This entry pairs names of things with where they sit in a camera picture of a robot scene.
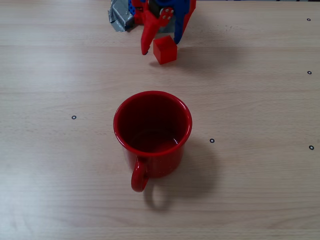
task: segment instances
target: wooden table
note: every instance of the wooden table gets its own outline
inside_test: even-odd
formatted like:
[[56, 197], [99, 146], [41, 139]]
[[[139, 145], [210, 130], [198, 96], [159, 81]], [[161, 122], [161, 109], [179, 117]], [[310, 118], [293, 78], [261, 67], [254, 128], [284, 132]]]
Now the wooden table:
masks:
[[[0, 0], [0, 239], [319, 240], [320, 5], [199, 1], [165, 65], [109, 7]], [[147, 90], [193, 130], [137, 193], [113, 117]]]

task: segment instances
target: wood grain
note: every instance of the wood grain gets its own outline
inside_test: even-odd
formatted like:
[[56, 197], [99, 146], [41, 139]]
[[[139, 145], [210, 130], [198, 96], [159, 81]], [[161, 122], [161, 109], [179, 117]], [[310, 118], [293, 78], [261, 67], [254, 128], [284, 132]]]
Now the wood grain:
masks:
[[[0, 0], [0, 239], [318, 240], [320, 5], [199, 1], [165, 65], [109, 7]], [[136, 193], [112, 124], [147, 90], [194, 124]]]

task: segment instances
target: mug rim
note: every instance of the mug rim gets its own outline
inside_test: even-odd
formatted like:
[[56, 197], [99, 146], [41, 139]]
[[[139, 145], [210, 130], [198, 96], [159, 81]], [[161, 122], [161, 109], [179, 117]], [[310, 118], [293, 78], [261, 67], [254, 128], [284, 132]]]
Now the mug rim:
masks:
[[[169, 149], [166, 149], [166, 150], [160, 151], [160, 152], [140, 151], [140, 150], [137, 150], [134, 147], [130, 146], [130, 144], [128, 144], [120, 135], [120, 131], [118, 128], [118, 121], [119, 121], [119, 116], [120, 116], [122, 109], [124, 109], [124, 107], [127, 104], [129, 104], [132, 100], [140, 98], [142, 96], [147, 96], [147, 95], [158, 95], [158, 96], [166, 97], [166, 98], [171, 99], [174, 102], [178, 103], [178, 105], [182, 108], [182, 110], [185, 114], [185, 117], [186, 117], [186, 121], [187, 121], [187, 126], [186, 126], [187, 129], [186, 129], [181, 141], [177, 145], [175, 145], [174, 147], [171, 147]], [[179, 98], [177, 98], [176, 96], [174, 96], [170, 93], [167, 93], [165, 91], [143, 91], [143, 92], [139, 92], [139, 93], [136, 93], [136, 94], [130, 96], [123, 103], [121, 103], [121, 105], [116, 110], [114, 118], [113, 118], [113, 130], [114, 130], [114, 134], [115, 134], [116, 138], [118, 139], [118, 141], [120, 142], [120, 144], [128, 151], [136, 154], [137, 156], [141, 156], [141, 157], [158, 157], [158, 156], [163, 156], [163, 155], [173, 153], [174, 151], [176, 151], [177, 149], [179, 149], [181, 146], [183, 146], [186, 143], [186, 141], [188, 140], [188, 138], [191, 134], [191, 130], [192, 130], [192, 117], [191, 117], [191, 113], [190, 113], [188, 107], [185, 105], [185, 103], [183, 101], [181, 101]]]

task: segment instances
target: mug handle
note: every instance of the mug handle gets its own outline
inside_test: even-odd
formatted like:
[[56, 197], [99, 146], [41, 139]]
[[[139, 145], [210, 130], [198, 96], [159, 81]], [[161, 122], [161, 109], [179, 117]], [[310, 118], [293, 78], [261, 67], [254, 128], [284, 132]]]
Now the mug handle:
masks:
[[132, 189], [136, 192], [142, 192], [147, 185], [148, 179], [146, 161], [137, 157], [131, 178]]

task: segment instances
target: red cube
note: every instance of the red cube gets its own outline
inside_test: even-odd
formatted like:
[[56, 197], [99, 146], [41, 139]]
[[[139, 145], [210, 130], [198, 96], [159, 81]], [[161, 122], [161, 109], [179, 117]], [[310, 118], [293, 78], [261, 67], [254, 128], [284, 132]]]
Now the red cube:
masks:
[[164, 36], [153, 40], [153, 54], [159, 64], [166, 64], [177, 60], [178, 47], [171, 36]]

